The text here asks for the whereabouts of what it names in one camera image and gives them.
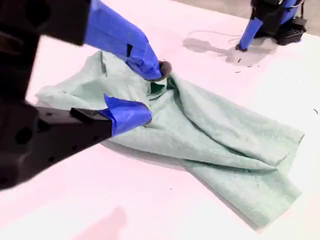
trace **table surface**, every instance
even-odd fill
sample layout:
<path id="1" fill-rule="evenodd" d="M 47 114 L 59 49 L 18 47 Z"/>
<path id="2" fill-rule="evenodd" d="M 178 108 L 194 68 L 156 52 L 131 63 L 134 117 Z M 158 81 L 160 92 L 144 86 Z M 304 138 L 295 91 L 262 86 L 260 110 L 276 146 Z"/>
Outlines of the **table surface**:
<path id="1" fill-rule="evenodd" d="M 96 145 L 2 191 L 0 239 L 319 239 L 320 38 L 306 34 L 286 47 L 256 41 L 237 63 L 233 49 L 246 19 L 170 0 L 105 2 L 139 26 L 182 78 L 305 131 L 290 172 L 303 194 L 269 227 L 254 230 L 176 159 Z M 35 93 L 78 72 L 95 51 L 43 37 L 27 99 L 36 103 Z"/>

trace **fabric fold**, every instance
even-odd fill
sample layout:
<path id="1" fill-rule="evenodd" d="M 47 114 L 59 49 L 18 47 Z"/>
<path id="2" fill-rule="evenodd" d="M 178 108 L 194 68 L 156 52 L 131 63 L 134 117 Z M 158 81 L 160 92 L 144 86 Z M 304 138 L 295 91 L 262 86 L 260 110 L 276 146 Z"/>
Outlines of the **fabric fold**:
<path id="1" fill-rule="evenodd" d="M 104 94 L 145 104 L 152 122 L 110 141 L 181 159 L 193 175 L 262 228 L 286 211 L 300 192 L 287 172 L 303 132 L 258 115 L 173 74 L 149 83 L 107 52 L 37 97 L 48 105 L 102 109 Z"/>

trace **black mount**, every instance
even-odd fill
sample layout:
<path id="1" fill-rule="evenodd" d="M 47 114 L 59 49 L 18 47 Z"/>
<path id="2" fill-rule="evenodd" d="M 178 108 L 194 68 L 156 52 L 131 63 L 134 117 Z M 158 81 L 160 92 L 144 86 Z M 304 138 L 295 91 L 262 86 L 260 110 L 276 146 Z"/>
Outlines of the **black mount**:
<path id="1" fill-rule="evenodd" d="M 303 18 L 304 5 L 301 6 L 301 17 L 295 17 L 281 24 L 286 11 L 291 10 L 291 8 L 283 7 L 284 2 L 282 1 L 282 4 L 279 4 L 279 0 L 251 0 L 251 19 L 257 17 L 263 21 L 263 25 L 254 38 L 272 37 L 277 44 L 282 46 L 297 43 L 301 40 L 302 35 L 307 31 L 305 28 L 307 20 Z"/>
<path id="2" fill-rule="evenodd" d="M 41 35 L 82 45 L 90 3 L 0 1 L 0 189 L 25 182 L 112 135 L 112 121 L 97 111 L 35 107 L 25 101 Z"/>

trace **gray floor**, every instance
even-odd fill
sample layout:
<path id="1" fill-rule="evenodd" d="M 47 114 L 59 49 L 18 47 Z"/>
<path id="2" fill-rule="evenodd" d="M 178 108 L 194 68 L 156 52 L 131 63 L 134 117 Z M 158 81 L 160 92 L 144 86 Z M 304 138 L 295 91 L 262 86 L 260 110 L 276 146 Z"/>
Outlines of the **gray floor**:
<path id="1" fill-rule="evenodd" d="M 250 0 L 173 0 L 242 18 L 251 14 Z M 305 0 L 305 18 L 309 34 L 320 36 L 320 0 Z"/>

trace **green cloth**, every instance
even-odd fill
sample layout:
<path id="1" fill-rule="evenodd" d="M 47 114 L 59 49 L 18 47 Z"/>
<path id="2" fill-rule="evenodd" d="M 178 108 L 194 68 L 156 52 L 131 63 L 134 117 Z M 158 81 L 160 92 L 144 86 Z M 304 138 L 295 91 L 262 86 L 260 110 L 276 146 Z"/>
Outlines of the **green cloth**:
<path id="1" fill-rule="evenodd" d="M 139 101 L 152 122 L 108 141 L 181 159 L 258 227 L 279 217 L 300 192 L 287 174 L 304 136 L 172 74 L 149 83 L 106 52 L 88 58 L 83 69 L 37 97 L 58 109 L 104 109 L 104 94 Z"/>

